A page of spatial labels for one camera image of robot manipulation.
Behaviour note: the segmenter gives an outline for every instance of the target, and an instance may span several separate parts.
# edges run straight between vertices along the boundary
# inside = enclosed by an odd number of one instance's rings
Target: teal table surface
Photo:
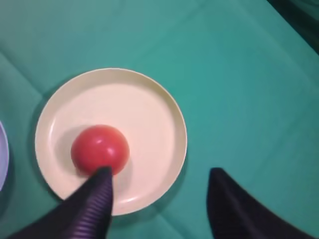
[[[319,236],[319,56],[266,0],[1,0],[0,120],[11,161],[0,238],[59,203],[34,153],[44,104],[73,76],[105,67],[167,88],[189,138],[174,186],[115,217],[108,238],[212,238],[205,201],[216,166]]]

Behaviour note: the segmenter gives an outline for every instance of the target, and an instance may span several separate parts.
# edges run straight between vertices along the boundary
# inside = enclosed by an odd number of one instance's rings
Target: cream plate
[[[130,146],[130,159],[114,177],[113,215],[140,210],[174,183],[185,160],[187,134],[173,97],[156,81],[116,68],[98,69],[64,84],[46,104],[35,134],[39,168],[62,199],[85,177],[74,167],[70,150],[86,127],[119,129]]]

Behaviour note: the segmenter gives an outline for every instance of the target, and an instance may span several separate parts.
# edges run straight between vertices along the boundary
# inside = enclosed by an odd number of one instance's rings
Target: plate rim
[[[181,170],[184,166],[184,163],[185,163],[185,160],[186,160],[186,155],[187,155],[187,149],[188,149],[188,136],[187,136],[187,128],[186,128],[186,123],[185,123],[185,119],[184,119],[184,116],[182,114],[182,111],[177,103],[177,101],[175,100],[175,98],[168,92],[167,89],[165,89],[159,82],[155,81],[154,79],[152,79],[151,77],[147,76],[147,75],[144,75],[143,73],[140,73],[140,72],[137,72],[137,71],[134,71],[134,70],[130,70],[130,69],[126,69],[126,68],[118,68],[118,67],[110,67],[110,68],[98,68],[98,69],[94,69],[94,70],[91,70],[91,71],[87,71],[87,72],[84,72],[84,73],[81,73],[71,79],[69,79],[67,82],[65,82],[64,84],[62,84],[60,87],[58,87],[58,89],[50,96],[50,98],[48,99],[48,101],[46,102],[45,106],[43,107],[40,115],[39,115],[39,118],[38,118],[38,121],[37,121],[37,124],[36,124],[36,130],[35,130],[35,138],[34,138],[34,149],[35,149],[35,156],[36,156],[36,161],[37,161],[37,166],[40,170],[40,173],[42,175],[42,177],[44,178],[44,181],[45,183],[49,186],[50,190],[58,197],[60,198],[61,200],[65,200],[65,198],[61,197],[51,186],[50,184],[48,183],[48,180],[47,180],[47,176],[45,176],[45,173],[43,172],[43,170],[41,169],[40,167],[40,163],[39,163],[39,156],[38,156],[38,150],[37,150],[37,145],[38,145],[38,137],[39,137],[39,123],[41,122],[42,118],[44,117],[44,113],[47,111],[47,108],[49,107],[49,104],[50,102],[52,102],[52,98],[55,97],[59,91],[62,90],[62,88],[66,87],[67,85],[70,85],[70,84],[73,84],[73,82],[75,82],[78,78],[86,75],[86,74],[91,74],[91,73],[94,73],[94,72],[97,72],[97,71],[108,71],[108,70],[120,70],[120,71],[126,71],[126,72],[130,72],[130,73],[134,73],[134,74],[138,74],[148,80],[150,80],[151,82],[155,83],[157,87],[161,88],[164,93],[172,100],[173,104],[174,104],[174,108],[177,109],[178,111],[178,115],[180,117],[180,119],[182,119],[182,128],[183,128],[183,131],[184,131],[184,135],[185,135],[185,138],[184,138],[184,143],[185,143],[185,148],[183,149],[184,153],[183,153],[183,159],[181,160],[181,164],[177,170],[177,173],[176,175],[174,176],[173,180],[171,183],[167,184],[168,187],[167,189],[163,190],[162,193],[160,193],[159,195],[156,196],[156,199],[154,201],[151,201],[147,204],[144,204],[142,207],[138,207],[134,210],[127,210],[127,212],[124,212],[124,213],[117,213],[117,214],[113,214],[112,213],[112,216],[120,216],[120,215],[127,215],[127,214],[130,214],[130,213],[133,213],[133,212],[137,212],[141,209],[144,209],[146,207],[148,207],[149,205],[153,204],[154,202],[156,202],[157,200],[159,200],[171,187],[172,185],[176,182],[177,178],[179,177],[180,173],[181,173]]]
[[[8,142],[8,137],[6,134],[6,131],[4,129],[3,123],[0,121],[0,131],[3,133],[3,138],[4,138],[4,144],[6,148],[6,157],[5,157],[5,169],[4,169],[4,177],[1,179],[0,177],[0,191],[3,189],[6,177],[8,175],[8,169],[9,169],[9,158],[10,158],[10,151],[9,151],[9,142]]]

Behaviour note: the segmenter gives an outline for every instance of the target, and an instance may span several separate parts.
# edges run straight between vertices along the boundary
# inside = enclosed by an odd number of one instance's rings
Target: tomato
[[[112,174],[115,175],[124,168],[129,154],[129,145],[124,135],[107,125],[85,129],[71,147],[74,165],[86,175],[92,175],[102,166],[111,166]]]

